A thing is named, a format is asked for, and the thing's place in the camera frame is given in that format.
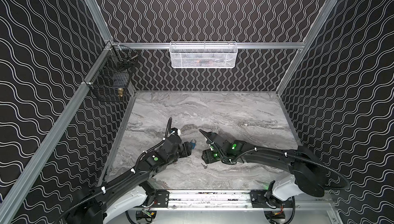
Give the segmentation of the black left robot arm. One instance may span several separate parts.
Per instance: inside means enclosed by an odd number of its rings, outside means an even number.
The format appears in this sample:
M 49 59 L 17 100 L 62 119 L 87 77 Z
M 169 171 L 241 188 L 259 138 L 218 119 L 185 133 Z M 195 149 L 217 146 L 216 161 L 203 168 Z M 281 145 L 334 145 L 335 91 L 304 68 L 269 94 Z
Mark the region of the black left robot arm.
M 132 168 L 93 190 L 82 190 L 55 223 L 107 224 L 131 208 L 154 205 L 156 191 L 148 180 L 180 158 L 190 156 L 196 146 L 194 139 L 183 142 L 181 131 L 171 124 L 170 118 L 162 140 L 143 151 Z

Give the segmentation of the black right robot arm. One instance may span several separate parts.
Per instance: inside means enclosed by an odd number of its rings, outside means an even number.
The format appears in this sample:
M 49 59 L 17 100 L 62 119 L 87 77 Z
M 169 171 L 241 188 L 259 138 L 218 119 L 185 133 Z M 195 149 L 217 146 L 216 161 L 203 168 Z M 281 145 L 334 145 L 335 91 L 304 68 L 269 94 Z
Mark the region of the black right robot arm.
M 256 163 L 280 169 L 291 175 L 297 192 L 314 197 L 324 196 L 327 190 L 348 190 L 349 179 L 320 161 L 309 149 L 280 150 L 256 146 L 243 140 L 229 142 L 219 134 L 199 130 L 209 149 L 203 151 L 206 164 L 220 161 L 226 165 Z

